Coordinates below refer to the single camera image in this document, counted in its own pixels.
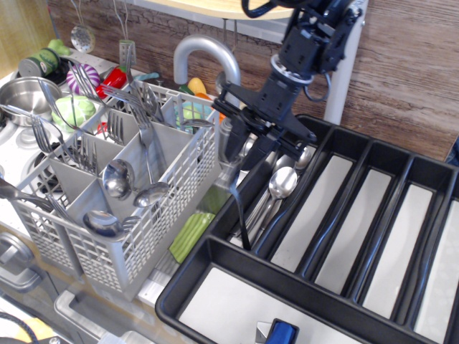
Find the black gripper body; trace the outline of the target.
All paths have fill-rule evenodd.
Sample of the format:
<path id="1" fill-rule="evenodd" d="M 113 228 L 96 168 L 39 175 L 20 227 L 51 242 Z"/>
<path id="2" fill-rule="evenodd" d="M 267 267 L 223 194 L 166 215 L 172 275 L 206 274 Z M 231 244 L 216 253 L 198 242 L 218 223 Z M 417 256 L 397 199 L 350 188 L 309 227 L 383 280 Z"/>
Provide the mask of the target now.
<path id="1" fill-rule="evenodd" d="M 300 91 L 298 83 L 271 74 L 260 91 L 241 88 L 232 94 L 240 101 L 241 108 L 247 108 L 253 114 L 254 120 L 251 124 L 255 129 L 251 134 L 257 138 L 263 135 L 278 140 L 278 151 L 292 158 L 300 157 L 303 149 L 316 141 L 316 135 L 292 112 L 292 105 Z M 224 88 L 213 103 L 214 109 L 221 113 L 223 111 L 217 108 L 217 100 L 223 94 Z"/>

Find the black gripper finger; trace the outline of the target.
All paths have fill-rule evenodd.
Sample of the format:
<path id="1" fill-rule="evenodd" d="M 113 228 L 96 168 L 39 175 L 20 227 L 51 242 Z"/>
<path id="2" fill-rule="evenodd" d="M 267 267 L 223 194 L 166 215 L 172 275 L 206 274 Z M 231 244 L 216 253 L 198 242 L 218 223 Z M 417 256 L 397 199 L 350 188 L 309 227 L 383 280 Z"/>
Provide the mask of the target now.
<path id="1" fill-rule="evenodd" d="M 253 143 L 248 154 L 242 159 L 241 170 L 249 171 L 258 163 L 265 160 L 271 152 L 276 152 L 280 142 L 269 136 L 259 136 Z"/>
<path id="2" fill-rule="evenodd" d="M 224 126 L 229 130 L 224 147 L 224 156 L 230 162 L 239 155 L 250 131 L 247 123 L 240 118 L 225 118 Z"/>

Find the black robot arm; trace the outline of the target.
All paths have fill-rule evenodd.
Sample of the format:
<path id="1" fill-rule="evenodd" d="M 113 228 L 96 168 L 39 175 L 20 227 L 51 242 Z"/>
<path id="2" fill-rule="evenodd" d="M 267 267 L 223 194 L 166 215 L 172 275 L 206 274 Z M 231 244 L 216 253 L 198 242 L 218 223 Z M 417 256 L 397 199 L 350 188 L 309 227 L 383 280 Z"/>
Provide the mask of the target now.
<path id="1" fill-rule="evenodd" d="M 250 170 L 272 152 L 297 160 L 308 144 L 316 142 L 315 133 L 293 114 L 293 103 L 314 76 L 336 71 L 363 11 L 354 1 L 268 1 L 257 8 L 242 1 L 241 6 L 251 19 L 278 6 L 293 11 L 261 89 L 252 91 L 227 81 L 213 104 L 231 125 L 223 160 Z"/>

